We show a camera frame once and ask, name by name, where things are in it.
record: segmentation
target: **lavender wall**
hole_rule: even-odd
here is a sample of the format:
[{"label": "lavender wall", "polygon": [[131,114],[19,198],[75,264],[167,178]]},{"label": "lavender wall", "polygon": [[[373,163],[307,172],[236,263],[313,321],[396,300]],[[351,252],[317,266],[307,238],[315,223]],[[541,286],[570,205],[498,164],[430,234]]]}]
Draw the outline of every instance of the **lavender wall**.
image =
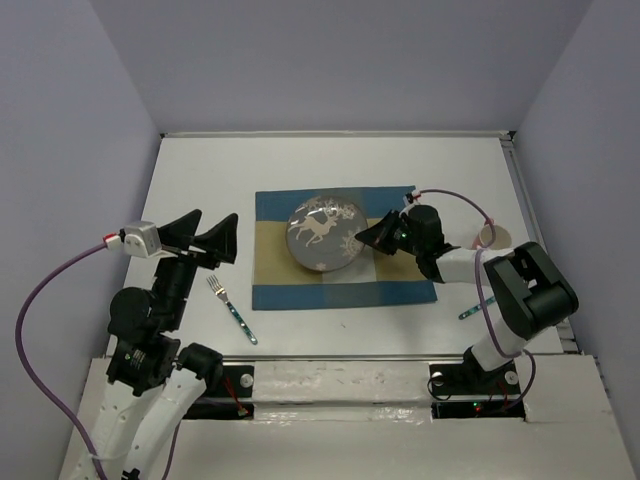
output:
[{"label": "lavender wall", "polygon": [[640,3],[596,0],[516,136],[549,250],[580,296],[640,474]]},{"label": "lavender wall", "polygon": [[[57,265],[139,217],[158,144],[86,0],[0,2],[2,478],[57,478],[71,429],[18,363],[20,305]],[[83,262],[27,318],[35,368],[74,407],[124,267],[105,252]]]},{"label": "lavender wall", "polygon": [[591,0],[91,0],[163,132],[515,129]]}]

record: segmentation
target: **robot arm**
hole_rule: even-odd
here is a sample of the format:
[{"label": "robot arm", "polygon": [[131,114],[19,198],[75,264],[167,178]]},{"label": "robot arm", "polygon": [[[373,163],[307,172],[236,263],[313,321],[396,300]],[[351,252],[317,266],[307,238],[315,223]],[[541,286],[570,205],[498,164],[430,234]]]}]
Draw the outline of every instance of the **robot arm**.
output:
[{"label": "robot arm", "polygon": [[[91,432],[109,480],[147,478],[186,410],[222,377],[222,355],[191,344],[177,356],[180,341],[164,335],[180,326],[197,268],[235,261],[238,216],[196,236],[201,215],[194,210],[160,228],[136,222],[104,238],[109,250],[161,259],[151,290],[128,287],[111,301],[107,330],[118,342]],[[98,478],[86,447],[71,478]]]},{"label": "robot arm", "polygon": [[[408,198],[414,201],[415,192]],[[392,210],[356,239],[387,255],[398,249],[414,255],[422,274],[434,282],[476,284],[479,294],[482,285],[493,289],[502,317],[464,353],[453,375],[439,380],[463,385],[469,393],[495,382],[501,368],[536,335],[578,309],[575,292],[540,245],[529,242],[495,251],[452,246],[445,242],[437,210],[429,205]]]}]

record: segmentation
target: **wire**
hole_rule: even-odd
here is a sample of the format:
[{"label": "wire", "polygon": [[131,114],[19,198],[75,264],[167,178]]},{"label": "wire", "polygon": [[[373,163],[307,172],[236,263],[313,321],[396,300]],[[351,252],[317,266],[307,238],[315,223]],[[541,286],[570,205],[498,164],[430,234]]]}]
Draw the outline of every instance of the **wire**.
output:
[{"label": "wire", "polygon": [[179,431],[180,431],[180,423],[176,425],[176,429],[173,431],[173,438],[171,439],[171,447],[169,448],[169,457],[167,458],[167,466],[164,467],[162,480],[167,480],[167,478],[169,478],[169,471],[171,470],[171,464],[173,463],[173,454],[176,451],[176,443],[178,442]]},{"label": "wire", "polygon": [[507,405],[509,404],[509,392],[507,392],[507,387],[505,387],[502,382],[498,382],[498,388],[500,388],[502,394],[504,395],[504,405],[502,408],[506,409]]},{"label": "wire", "polygon": [[244,408],[244,406],[240,403],[240,400],[238,400],[236,391],[234,390],[233,385],[231,384],[231,379],[228,376],[226,376],[222,381],[222,383],[224,387],[227,389],[227,392],[229,392],[229,395],[231,395],[231,398],[233,398],[233,400],[236,402],[236,405],[238,406],[238,415],[243,417],[245,415],[248,415],[249,411],[246,408]]},{"label": "wire", "polygon": [[484,292],[482,291],[482,282],[481,282],[481,279],[480,279],[480,267],[481,267],[481,263],[482,263],[481,262],[482,253],[487,248],[489,248],[491,245],[493,245],[493,243],[496,240],[496,228],[495,228],[495,226],[493,224],[493,221],[489,217],[489,215],[487,215],[486,212],[477,203],[475,203],[473,200],[471,200],[470,198],[465,197],[464,195],[462,195],[460,193],[452,192],[451,190],[443,190],[443,189],[440,189],[440,188],[428,188],[428,189],[425,189],[425,190],[420,190],[420,195],[425,194],[425,193],[442,193],[444,195],[450,195],[452,197],[456,197],[456,198],[459,198],[460,200],[463,200],[463,201],[467,202],[469,205],[471,205],[473,208],[475,208],[480,213],[480,215],[482,215],[484,217],[485,221],[489,225],[489,228],[491,229],[491,240],[489,240],[489,243],[487,243],[487,244],[480,244],[481,248],[479,248],[478,251],[476,252],[475,261],[474,261],[476,289],[478,291],[478,299],[480,300],[480,306],[482,308],[482,314],[484,316],[485,323],[487,324],[487,330],[489,330],[489,336],[491,337],[491,341],[493,342],[493,346],[495,347],[496,351],[498,352],[498,354],[501,357],[509,359],[509,360],[512,360],[514,358],[519,357],[522,353],[524,353],[525,355],[527,355],[529,357],[529,360],[531,360],[531,376],[529,377],[529,383],[527,383],[527,386],[524,388],[524,390],[522,391],[522,393],[520,394],[520,396],[516,400],[514,400],[511,403],[509,403],[508,405],[506,405],[503,408],[504,410],[508,410],[508,409],[510,409],[512,407],[515,407],[519,403],[521,403],[522,400],[524,399],[524,397],[529,393],[529,390],[531,390],[531,387],[533,386],[533,382],[534,382],[534,380],[536,378],[537,366],[536,366],[535,358],[533,358],[533,355],[527,349],[522,349],[522,353],[518,352],[518,353],[515,353],[515,354],[507,354],[507,353],[504,352],[504,350],[502,350],[502,347],[500,346],[500,343],[498,342],[498,337],[496,336],[495,329],[493,328],[493,322],[491,321],[491,317],[489,316],[489,307],[487,305],[487,300],[484,298]]},{"label": "wire", "polygon": [[433,393],[433,390],[431,389],[432,383],[433,383],[433,378],[430,378],[429,380],[427,380],[427,390],[429,391],[429,395],[431,395],[435,400],[438,400],[439,402],[446,402],[451,398],[451,395],[449,395],[447,398],[438,397],[435,393]]},{"label": "wire", "polygon": [[96,252],[99,252],[100,250],[103,250],[105,248],[106,248],[106,245],[104,243],[102,243],[100,245],[96,245],[95,247],[90,248],[89,250],[81,253],[80,255],[78,255],[76,257],[73,257],[71,260],[69,260],[66,263],[60,265],[53,272],[51,272],[49,275],[47,275],[36,286],[36,288],[33,289],[33,291],[29,294],[27,299],[24,301],[24,304],[22,305],[22,308],[20,309],[20,313],[18,314],[18,319],[16,320],[16,332],[15,332],[16,350],[18,351],[18,357],[20,358],[20,363],[22,363],[22,366],[24,367],[25,371],[27,372],[27,375],[29,375],[29,378],[31,378],[31,380],[36,385],[36,387],[38,387],[40,389],[40,391],[49,400],[51,400],[51,402],[53,402],[53,404],[56,407],[58,407],[62,411],[62,413],[64,413],[65,416],[69,420],[71,420],[71,423],[73,423],[73,426],[76,427],[76,429],[78,430],[78,433],[82,437],[82,441],[87,446],[87,450],[89,451],[89,453],[92,456],[91,461],[93,462],[93,465],[94,465],[94,467],[96,469],[96,472],[98,473],[98,477],[100,478],[100,480],[108,480],[108,479],[107,479],[106,473],[104,472],[104,469],[102,468],[102,464],[100,463],[100,460],[98,460],[98,458],[97,458],[98,457],[98,452],[96,451],[96,447],[93,445],[93,442],[91,441],[91,437],[89,436],[89,433],[87,432],[86,428],[84,428],[84,425],[82,425],[82,422],[80,422],[80,419],[78,419],[78,417],[75,415],[75,413],[73,413],[73,411],[69,407],[67,407],[64,404],[64,402],[60,398],[58,398],[58,396],[55,393],[53,393],[44,384],[44,382],[40,379],[38,374],[35,372],[35,370],[31,366],[31,363],[29,362],[29,359],[27,358],[27,354],[26,354],[25,349],[24,349],[24,342],[23,342],[23,339],[22,339],[22,327],[24,325],[24,319],[25,319],[25,317],[27,315],[27,310],[29,310],[29,307],[33,303],[33,300],[42,291],[42,289],[45,286],[47,286],[47,284],[51,280],[56,278],[59,274],[64,272],[67,268],[69,268],[72,265],[78,263],[83,258],[86,258],[89,255],[92,255],[92,254],[94,254]]}]

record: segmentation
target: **table surface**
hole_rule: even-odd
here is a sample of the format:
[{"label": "table surface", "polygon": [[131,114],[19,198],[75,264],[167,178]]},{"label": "table surface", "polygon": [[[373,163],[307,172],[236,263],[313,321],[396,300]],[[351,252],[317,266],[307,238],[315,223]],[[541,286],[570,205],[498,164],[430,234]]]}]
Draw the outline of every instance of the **table surface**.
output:
[{"label": "table surface", "polygon": [[[486,332],[481,315],[457,318],[477,303],[472,285],[436,285],[438,301],[429,305],[305,311],[251,308],[255,192],[412,184],[462,193],[507,228],[514,245],[529,240],[498,138],[165,138],[143,219],[162,225],[199,208],[200,233],[231,212],[239,214],[238,258],[216,275],[259,344],[249,343],[207,286],[210,272],[203,270],[196,276],[180,330],[173,335],[183,345],[198,342],[225,356],[461,354]],[[439,210],[447,241],[470,247],[482,218],[452,197],[432,195],[426,201]],[[150,287],[155,265],[132,259],[125,284]],[[498,314],[495,305],[491,311]],[[531,350],[561,352],[556,329],[534,339]]]},{"label": "table surface", "polygon": [[[89,371],[78,412],[89,429],[108,363]],[[522,385],[528,360],[516,366]],[[183,421],[169,478],[635,478],[593,358],[540,356],[526,422],[433,420],[420,387],[428,371],[416,361],[256,362],[254,419]],[[169,443],[145,478],[162,476]],[[74,430],[61,480],[80,449]]]}]

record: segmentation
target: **placemat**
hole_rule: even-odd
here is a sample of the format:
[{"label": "placemat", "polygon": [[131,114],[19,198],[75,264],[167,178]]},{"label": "placemat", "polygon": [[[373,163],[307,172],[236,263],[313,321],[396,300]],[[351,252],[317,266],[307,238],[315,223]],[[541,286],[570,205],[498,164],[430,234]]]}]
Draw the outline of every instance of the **placemat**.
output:
[{"label": "placemat", "polygon": [[320,273],[301,266],[285,242],[287,221],[302,203],[320,195],[351,200],[369,226],[389,210],[401,210],[412,185],[397,187],[323,188],[256,193],[254,310],[310,310],[429,303],[437,300],[415,258],[398,251],[389,256],[369,247],[345,268]]}]

